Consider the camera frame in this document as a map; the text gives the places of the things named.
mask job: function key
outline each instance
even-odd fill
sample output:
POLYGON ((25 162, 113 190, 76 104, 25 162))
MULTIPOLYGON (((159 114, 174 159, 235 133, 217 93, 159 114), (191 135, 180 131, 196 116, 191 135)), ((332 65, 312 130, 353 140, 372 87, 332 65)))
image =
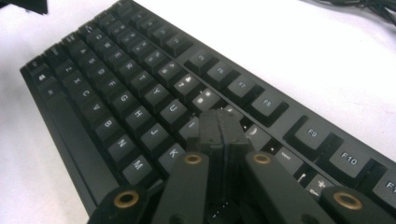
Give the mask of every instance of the function key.
POLYGON ((189 39, 187 39, 186 36, 178 34, 166 41, 163 49, 170 55, 177 57, 186 49, 188 49, 191 45, 192 43, 189 39))
POLYGON ((244 106, 260 90, 250 78, 240 75, 225 90, 224 94, 237 105, 244 106))
POLYGON ((168 25, 163 25, 153 32, 148 32, 148 35, 152 41, 162 47, 173 33, 173 30, 168 25))
POLYGON ((360 185, 359 190, 368 193, 371 198, 385 205, 395 214, 396 211, 396 173, 378 166, 360 185))
POLYGON ((334 153, 327 153, 319 162, 328 174, 352 188, 361 181, 372 164, 369 156, 348 142, 343 142, 334 153))
POLYGON ((288 108, 288 104, 283 102, 270 91, 264 91, 248 107, 252 116, 266 127, 271 126, 288 108))
POLYGON ((193 73, 197 75, 203 75, 209 68, 216 63, 217 59, 213 57, 212 54, 207 52, 204 49, 196 52, 192 57, 190 57, 185 65, 188 67, 193 73))
POLYGON ((333 140, 328 126, 320 121, 302 117, 287 134, 287 141, 308 159, 314 160, 333 140))
POLYGON ((212 68, 207 71, 204 78, 210 85, 216 88, 218 91, 230 84, 235 78, 237 72, 235 72, 229 65, 224 62, 218 62, 212 68))

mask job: keycap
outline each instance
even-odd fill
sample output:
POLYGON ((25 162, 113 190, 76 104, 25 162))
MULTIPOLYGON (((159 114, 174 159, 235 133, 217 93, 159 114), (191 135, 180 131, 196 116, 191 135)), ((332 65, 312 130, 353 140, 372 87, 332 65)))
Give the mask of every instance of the keycap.
POLYGON ((173 100, 161 112, 159 119, 171 133, 177 131, 190 118, 190 111, 179 100, 173 100))
POLYGON ((171 173, 173 164, 178 156, 184 153, 186 153, 186 151, 179 144, 174 144, 161 155, 158 161, 167 175, 171 173))
POLYGON ((201 49, 192 55, 184 64, 193 73, 203 75, 216 61, 217 59, 212 54, 201 49))
POLYGON ((125 178, 131 185, 145 186, 152 178, 152 166, 142 155, 131 162, 123 171, 125 178))
POLYGON ((135 137, 140 137, 143 132, 155 123, 155 119, 147 109, 141 105, 125 119, 125 122, 128 130, 135 137))
POLYGON ((125 168, 141 154, 140 150, 126 134, 117 139, 107 151, 119 170, 125 168))
POLYGON ((368 155, 359 152, 348 142, 343 142, 335 151, 323 156, 319 165, 340 182, 355 187, 367 174, 373 162, 368 155))
POLYGON ((159 123, 154 124, 148 129, 148 131, 142 135, 141 140, 146 147, 146 152, 152 159, 163 154, 174 142, 171 135, 159 123))
POLYGON ((260 90, 247 76, 240 75, 225 90, 224 94, 237 105, 244 106, 260 90))
POLYGON ((178 57, 186 49, 188 49, 192 43, 186 36, 177 34, 172 36, 168 41, 165 42, 163 49, 166 50, 170 55, 178 57))
POLYGON ((297 130, 288 137, 291 145, 314 160, 321 150, 332 141, 331 131, 320 121, 302 118, 297 124, 297 130))
POLYGON ((250 139, 250 142, 256 151, 263 150, 271 140, 271 136, 256 124, 253 124, 249 129, 247 129, 245 136, 250 139))
POLYGON ((143 97, 143 102, 153 114, 159 113, 172 100, 172 95, 161 84, 157 84, 143 97))
POLYGON ((332 182, 323 177, 322 175, 316 174, 314 178, 309 182, 305 189, 313 194, 317 199, 320 197, 321 192, 325 188, 334 186, 332 182))
POLYGON ((255 119, 271 126, 288 108, 288 105, 270 91, 264 91, 249 107, 255 119))
POLYGON ((207 80, 214 88, 221 91, 228 86, 236 77, 237 73, 224 62, 216 63, 207 71, 204 79, 207 80))
POLYGON ((220 103, 220 97, 210 89, 206 89, 192 100, 192 107, 194 111, 199 114, 206 110, 218 107, 220 103))
POLYGON ((291 175, 295 175, 296 172, 303 166, 304 162, 298 158, 294 153, 285 147, 282 147, 276 154, 277 160, 282 163, 286 170, 291 175))

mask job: key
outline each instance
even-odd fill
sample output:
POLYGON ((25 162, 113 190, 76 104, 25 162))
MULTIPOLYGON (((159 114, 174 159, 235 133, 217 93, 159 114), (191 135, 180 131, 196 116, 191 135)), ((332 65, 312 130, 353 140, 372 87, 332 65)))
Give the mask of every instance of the key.
POLYGON ((245 136, 250 139, 254 150, 261 151, 271 141, 271 136, 263 129, 253 124, 246 132, 245 136))
POLYGON ((143 97, 143 102, 153 114, 158 114, 172 100, 172 95, 161 84, 157 84, 143 97))
POLYGON ((154 124, 142 135, 142 143, 146 152, 152 159, 156 159, 169 148, 174 140, 169 133, 159 123, 154 124))
POLYGON ((298 158, 294 153, 285 147, 282 147, 276 154, 280 163, 286 168, 291 175, 295 175, 297 171, 303 166, 304 162, 298 158))
POLYGON ((320 197, 321 192, 325 188, 334 186, 332 182, 323 177, 322 175, 316 174, 315 177, 309 182, 305 189, 313 194, 317 199, 320 197))
POLYGON ((264 91, 248 111, 266 127, 271 126, 289 106, 269 91, 264 91))
POLYGON ((199 119, 197 117, 192 118, 187 122, 179 131, 177 135, 182 146, 186 146, 187 140, 190 137, 199 137, 199 119))
POLYGON ((192 43, 186 36, 177 34, 165 42, 163 49, 176 58, 191 45, 192 43))
POLYGON ((186 151, 179 144, 174 144, 169 147, 169 149, 166 150, 158 159, 163 168, 163 172, 169 175, 178 156, 183 155, 184 153, 186 153, 186 151))
POLYGON ((133 111, 126 119, 128 130, 134 137, 140 137, 149 127, 155 123, 154 117, 142 105, 133 111))
POLYGON ((253 80, 240 75, 224 90, 224 94, 237 105, 244 106, 259 90, 260 87, 253 80))
POLYGON ((119 170, 125 168, 141 154, 140 150, 126 134, 116 140, 107 151, 119 170))
POLYGON ((152 179, 153 169, 146 158, 140 155, 122 173, 131 185, 145 186, 152 179))
POLYGON ((218 91, 221 91, 234 80, 237 74, 238 73, 226 63, 218 62, 207 71, 204 79, 218 91))
POLYGON ((219 106, 220 103, 220 97, 210 89, 206 89, 197 97, 195 97, 195 99, 192 101, 192 107, 194 111, 199 114, 219 106))
POLYGON ((319 162, 319 166, 328 174, 352 188, 356 187, 372 164, 368 155, 359 152, 348 142, 343 142, 335 152, 324 155, 319 162))
POLYGON ((119 135, 122 132, 122 128, 113 117, 109 117, 96 127, 94 131, 103 145, 108 146, 111 138, 119 135))
POLYGON ((190 118, 190 111, 179 100, 172 101, 160 112, 160 121, 171 133, 177 131, 190 118))
POLYGON ((190 74, 184 76, 173 86, 175 95, 183 104, 189 103, 203 89, 204 84, 190 74))
POLYGON ((209 68, 217 62, 217 59, 213 57, 209 52, 201 49, 190 57, 184 64, 193 73, 197 75, 203 75, 209 68))

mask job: white surface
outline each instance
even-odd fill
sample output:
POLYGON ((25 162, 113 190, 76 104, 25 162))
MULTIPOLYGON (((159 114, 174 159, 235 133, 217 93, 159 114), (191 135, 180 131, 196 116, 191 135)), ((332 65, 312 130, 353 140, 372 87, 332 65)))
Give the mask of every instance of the white surface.
MULTIPOLYGON (((308 0, 138 2, 396 161, 392 25, 308 0)), ((0 9, 0 223, 88 220, 19 69, 112 3, 0 9)))

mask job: white table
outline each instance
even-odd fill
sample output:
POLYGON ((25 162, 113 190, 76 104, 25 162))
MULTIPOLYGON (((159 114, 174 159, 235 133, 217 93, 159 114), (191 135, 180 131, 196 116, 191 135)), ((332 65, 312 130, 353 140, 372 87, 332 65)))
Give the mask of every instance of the white table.
MULTIPOLYGON (((396 161, 396 28, 312 1, 138 1, 396 161)), ((0 9, 0 223, 86 223, 19 72, 114 3, 49 0, 49 15, 0 9)))

